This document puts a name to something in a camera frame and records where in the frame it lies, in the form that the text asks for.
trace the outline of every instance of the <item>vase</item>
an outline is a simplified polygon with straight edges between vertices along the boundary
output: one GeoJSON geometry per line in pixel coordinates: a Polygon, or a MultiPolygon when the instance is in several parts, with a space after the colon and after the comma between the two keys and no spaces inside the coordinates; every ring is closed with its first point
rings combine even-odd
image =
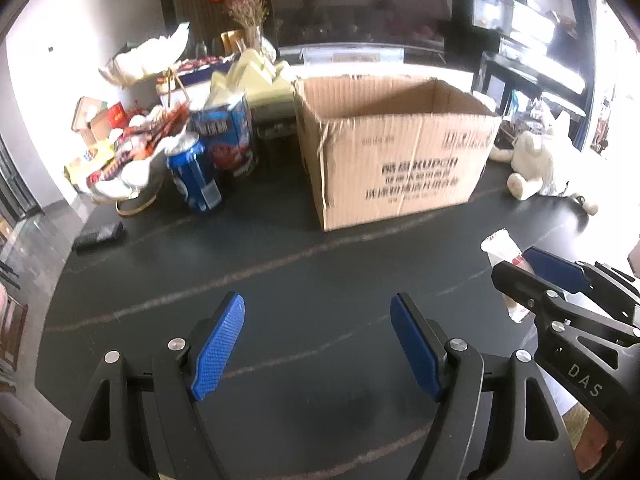
{"type": "Polygon", "coordinates": [[[254,48],[258,52],[262,51],[262,28],[247,27],[244,30],[244,42],[247,48],[254,48]]]}

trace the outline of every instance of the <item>black tv screen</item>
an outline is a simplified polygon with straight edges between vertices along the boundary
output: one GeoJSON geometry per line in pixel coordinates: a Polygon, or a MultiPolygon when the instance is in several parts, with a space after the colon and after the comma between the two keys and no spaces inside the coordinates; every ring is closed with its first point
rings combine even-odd
{"type": "Polygon", "coordinates": [[[272,0],[278,44],[382,43],[438,48],[451,0],[272,0]]]}

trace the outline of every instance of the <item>oreo box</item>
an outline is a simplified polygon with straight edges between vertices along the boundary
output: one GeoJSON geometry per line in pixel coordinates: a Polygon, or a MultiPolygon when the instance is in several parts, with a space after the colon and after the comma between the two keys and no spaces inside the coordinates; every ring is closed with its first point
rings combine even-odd
{"type": "Polygon", "coordinates": [[[253,149],[251,111],[244,92],[222,103],[191,112],[191,128],[198,133],[219,171],[248,175],[257,163],[253,149]]]}

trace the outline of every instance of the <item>plush toy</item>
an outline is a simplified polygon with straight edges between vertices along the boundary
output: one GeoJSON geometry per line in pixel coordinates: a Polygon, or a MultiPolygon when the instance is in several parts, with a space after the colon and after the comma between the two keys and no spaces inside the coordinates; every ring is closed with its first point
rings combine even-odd
{"type": "Polygon", "coordinates": [[[598,205],[585,198],[580,186],[581,153],[568,136],[569,115],[562,112],[546,133],[524,131],[516,138],[512,150],[492,147],[489,158],[496,162],[510,162],[514,173],[507,179],[507,187],[518,200],[526,200],[535,193],[543,196],[569,196],[576,199],[589,214],[598,212],[598,205]]]}

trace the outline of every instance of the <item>blue gripper pad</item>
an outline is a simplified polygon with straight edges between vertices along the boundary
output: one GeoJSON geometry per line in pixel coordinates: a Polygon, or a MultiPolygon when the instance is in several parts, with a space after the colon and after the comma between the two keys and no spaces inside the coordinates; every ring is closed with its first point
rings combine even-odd
{"type": "Polygon", "coordinates": [[[587,290],[589,283],[582,268],[555,254],[530,247],[522,254],[536,276],[564,288],[571,294],[587,290]]]}
{"type": "Polygon", "coordinates": [[[224,314],[196,359],[191,385],[191,393],[196,400],[204,399],[218,386],[243,324],[244,300],[236,294],[229,301],[224,314]]]}
{"type": "Polygon", "coordinates": [[[436,356],[427,345],[414,318],[398,295],[391,300],[390,316],[391,324],[402,345],[404,355],[409,361],[415,381],[420,389],[438,402],[442,394],[442,386],[438,378],[436,356]]]}

